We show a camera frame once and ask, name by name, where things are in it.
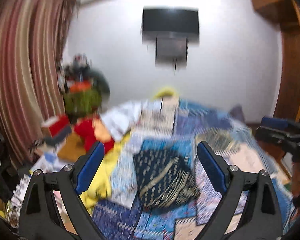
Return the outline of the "set top box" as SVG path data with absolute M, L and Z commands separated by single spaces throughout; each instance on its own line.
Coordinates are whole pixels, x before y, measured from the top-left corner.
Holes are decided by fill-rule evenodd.
M 157 37 L 155 43 L 156 64 L 186 63 L 188 55 L 188 40 L 183 37 Z

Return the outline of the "pile of clothes basket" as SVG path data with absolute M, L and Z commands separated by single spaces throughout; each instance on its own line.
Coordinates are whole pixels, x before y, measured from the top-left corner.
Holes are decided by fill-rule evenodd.
M 57 68 L 59 90 L 65 112 L 70 119 L 93 114 L 110 96 L 110 86 L 104 74 L 91 66 L 85 54 L 76 54 L 69 64 Z

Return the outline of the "red plush toy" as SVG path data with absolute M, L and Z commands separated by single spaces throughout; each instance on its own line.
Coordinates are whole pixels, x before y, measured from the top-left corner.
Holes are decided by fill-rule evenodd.
M 104 145 L 105 154 L 114 147 L 115 141 L 98 115 L 79 120 L 74 126 L 74 132 L 82 139 L 86 152 L 89 152 L 97 141 Z

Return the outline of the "navy patterned garment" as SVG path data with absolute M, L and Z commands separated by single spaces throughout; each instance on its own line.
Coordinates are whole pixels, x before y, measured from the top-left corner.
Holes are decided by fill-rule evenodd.
M 133 157 L 137 194 L 146 211 L 166 211 L 196 200 L 193 171 L 177 151 L 142 150 Z

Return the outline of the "yellow blanket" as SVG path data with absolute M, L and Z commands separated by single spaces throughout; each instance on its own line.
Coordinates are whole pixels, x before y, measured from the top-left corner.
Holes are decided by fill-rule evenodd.
M 116 142 L 114 147 L 106 153 L 101 161 L 87 191 L 81 195 L 81 201 L 90 215 L 93 214 L 96 203 L 99 200 L 111 196 L 110 175 L 117 166 L 117 161 L 123 146 L 129 141 L 130 134 L 127 133 L 120 142 Z

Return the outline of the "wooden door frame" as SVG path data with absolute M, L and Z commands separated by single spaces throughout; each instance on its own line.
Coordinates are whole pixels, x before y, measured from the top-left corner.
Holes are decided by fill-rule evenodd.
M 294 0 L 251 0 L 253 9 L 280 28 L 281 81 L 274 116 L 300 122 L 300 8 Z

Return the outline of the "white cloth on bed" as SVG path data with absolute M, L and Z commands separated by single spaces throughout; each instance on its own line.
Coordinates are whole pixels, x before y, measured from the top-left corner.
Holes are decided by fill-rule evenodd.
M 121 141 L 138 122 L 142 109 L 148 103 L 149 100 L 127 101 L 100 114 L 102 124 L 115 142 Z

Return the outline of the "striped red beige curtain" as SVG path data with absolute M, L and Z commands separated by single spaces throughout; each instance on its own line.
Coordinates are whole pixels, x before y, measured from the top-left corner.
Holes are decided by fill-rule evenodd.
M 41 123 L 65 113 L 58 87 L 76 0 L 0 0 L 0 132 L 15 164 L 32 161 Z

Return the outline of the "wall mounted television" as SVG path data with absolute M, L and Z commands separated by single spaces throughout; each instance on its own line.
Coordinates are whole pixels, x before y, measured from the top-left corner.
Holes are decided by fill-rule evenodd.
M 169 37 L 186 38 L 190 42 L 199 42 L 198 10 L 144 8 L 141 33 L 147 40 Z

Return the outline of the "blue patchwork bedspread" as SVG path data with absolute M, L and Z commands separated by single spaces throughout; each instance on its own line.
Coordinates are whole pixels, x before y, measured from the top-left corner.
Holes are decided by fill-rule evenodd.
M 274 158 L 258 146 L 250 129 L 228 113 L 180 100 L 173 135 L 133 133 L 111 174 L 110 199 L 96 203 L 92 219 L 106 239 L 194 239 L 221 200 L 196 157 L 196 146 L 206 140 L 229 164 L 241 170 L 265 169 L 279 201 L 282 227 L 288 230 L 292 195 L 285 189 Z M 145 150 L 178 152 L 196 176 L 200 197 L 167 213 L 142 211 L 136 196 L 133 155 Z

